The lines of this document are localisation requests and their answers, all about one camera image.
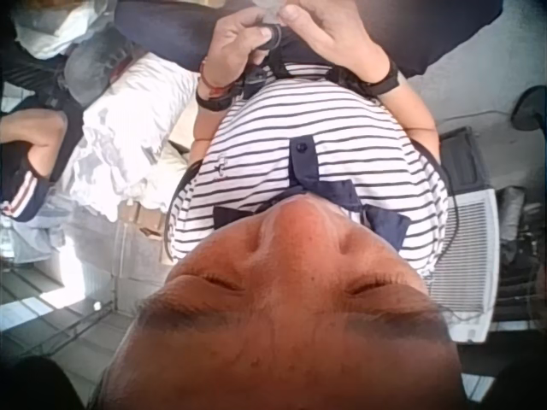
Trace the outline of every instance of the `navy collar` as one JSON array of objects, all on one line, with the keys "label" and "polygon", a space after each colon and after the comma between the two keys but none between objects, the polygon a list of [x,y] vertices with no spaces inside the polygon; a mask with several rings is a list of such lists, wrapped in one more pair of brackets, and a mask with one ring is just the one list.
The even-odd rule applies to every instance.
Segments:
[{"label": "navy collar", "polygon": [[363,205],[350,179],[320,181],[315,142],[312,136],[293,138],[290,151],[290,187],[264,202],[255,212],[215,207],[213,218],[216,230],[242,218],[261,214],[292,196],[312,193],[348,211],[359,213],[363,225],[368,222],[374,233],[384,238],[396,251],[401,250],[407,230],[412,223],[409,217],[389,209],[369,204]]}]

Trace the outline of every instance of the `vent grille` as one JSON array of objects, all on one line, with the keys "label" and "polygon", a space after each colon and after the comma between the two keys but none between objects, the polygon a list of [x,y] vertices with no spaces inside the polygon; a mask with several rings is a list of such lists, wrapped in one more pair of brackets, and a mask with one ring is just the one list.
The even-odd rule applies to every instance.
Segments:
[{"label": "vent grille", "polygon": [[[485,201],[458,205],[459,229],[444,258],[437,264],[431,287],[432,298],[453,312],[483,313],[486,287],[492,275],[491,217]],[[454,236],[456,212],[450,207],[446,243]]]}]

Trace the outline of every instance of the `nose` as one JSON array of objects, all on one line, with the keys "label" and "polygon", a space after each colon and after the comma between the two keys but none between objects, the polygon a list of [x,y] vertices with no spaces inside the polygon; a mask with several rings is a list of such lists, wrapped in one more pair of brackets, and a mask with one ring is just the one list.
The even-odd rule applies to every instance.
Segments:
[{"label": "nose", "polygon": [[345,223],[332,204],[295,196],[272,208],[260,231],[259,249],[292,265],[309,264],[340,253]]}]

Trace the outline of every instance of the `air conditioner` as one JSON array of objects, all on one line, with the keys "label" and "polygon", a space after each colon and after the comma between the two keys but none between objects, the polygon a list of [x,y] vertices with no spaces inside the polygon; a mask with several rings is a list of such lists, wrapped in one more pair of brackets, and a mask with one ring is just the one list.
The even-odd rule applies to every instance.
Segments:
[{"label": "air conditioner", "polygon": [[451,187],[445,251],[429,289],[457,343],[485,342],[496,304],[500,238],[496,192],[469,128],[441,138]]}]

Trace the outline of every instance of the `red bracelet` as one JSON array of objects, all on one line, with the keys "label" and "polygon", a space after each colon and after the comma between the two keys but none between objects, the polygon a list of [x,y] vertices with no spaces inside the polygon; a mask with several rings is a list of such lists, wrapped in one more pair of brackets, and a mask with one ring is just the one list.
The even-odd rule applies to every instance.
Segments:
[{"label": "red bracelet", "polygon": [[199,73],[201,74],[201,80],[202,82],[207,86],[207,88],[209,88],[209,96],[210,97],[219,97],[219,96],[224,96],[226,94],[227,91],[229,91],[233,85],[235,84],[235,81],[229,85],[226,85],[224,87],[215,87],[213,85],[211,85],[207,79],[205,79],[205,76],[203,75],[203,70],[205,69],[205,62],[207,61],[207,58],[205,58],[203,61],[202,61],[202,65],[200,66],[199,68]]}]

